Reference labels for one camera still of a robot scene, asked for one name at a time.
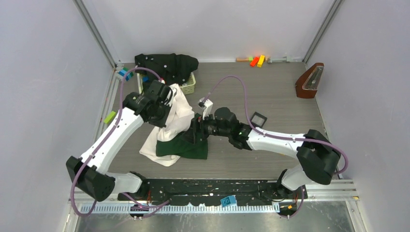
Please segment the white and green t-shirt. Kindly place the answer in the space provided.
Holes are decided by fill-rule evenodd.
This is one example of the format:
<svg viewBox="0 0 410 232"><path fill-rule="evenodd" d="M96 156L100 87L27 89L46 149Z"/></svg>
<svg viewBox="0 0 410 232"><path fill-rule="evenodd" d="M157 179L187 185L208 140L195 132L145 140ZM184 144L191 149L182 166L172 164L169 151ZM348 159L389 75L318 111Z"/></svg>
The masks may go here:
<svg viewBox="0 0 410 232"><path fill-rule="evenodd" d="M174 92L171 111L164 128L154 127L139 153L151 161L165 167L175 164L180 158L206 160L208 141L191 144L183 140L182 135L188 130L194 111L178 84L172 84Z"/></svg>

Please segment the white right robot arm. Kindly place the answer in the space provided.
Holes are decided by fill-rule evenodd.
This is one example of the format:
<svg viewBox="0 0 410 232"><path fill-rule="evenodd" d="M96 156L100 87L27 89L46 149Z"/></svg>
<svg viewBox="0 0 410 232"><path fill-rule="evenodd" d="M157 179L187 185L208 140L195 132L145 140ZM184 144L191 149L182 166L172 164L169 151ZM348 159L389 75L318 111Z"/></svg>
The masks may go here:
<svg viewBox="0 0 410 232"><path fill-rule="evenodd" d="M330 184L340 160L340 153L317 130L306 134L284 134L240 122L227 107L206 117L196 114L183 139L191 144L204 142L208 136L221 136L237 149L263 150L298 160L294 168L284 170L276 183L276 192L289 198L300 186L310 182Z"/></svg>

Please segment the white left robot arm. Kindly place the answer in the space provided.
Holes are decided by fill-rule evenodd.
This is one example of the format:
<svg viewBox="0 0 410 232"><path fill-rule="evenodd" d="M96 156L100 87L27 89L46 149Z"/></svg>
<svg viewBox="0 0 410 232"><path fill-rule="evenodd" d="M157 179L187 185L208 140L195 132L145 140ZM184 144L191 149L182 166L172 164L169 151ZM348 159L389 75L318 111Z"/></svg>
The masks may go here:
<svg viewBox="0 0 410 232"><path fill-rule="evenodd" d="M74 188L98 202L111 194L130 193L143 200L148 187L137 173L110 173L114 157L144 123L164 128L177 89L153 81L142 93L132 92L121 101L119 112L98 140L79 158L69 157L66 167Z"/></svg>

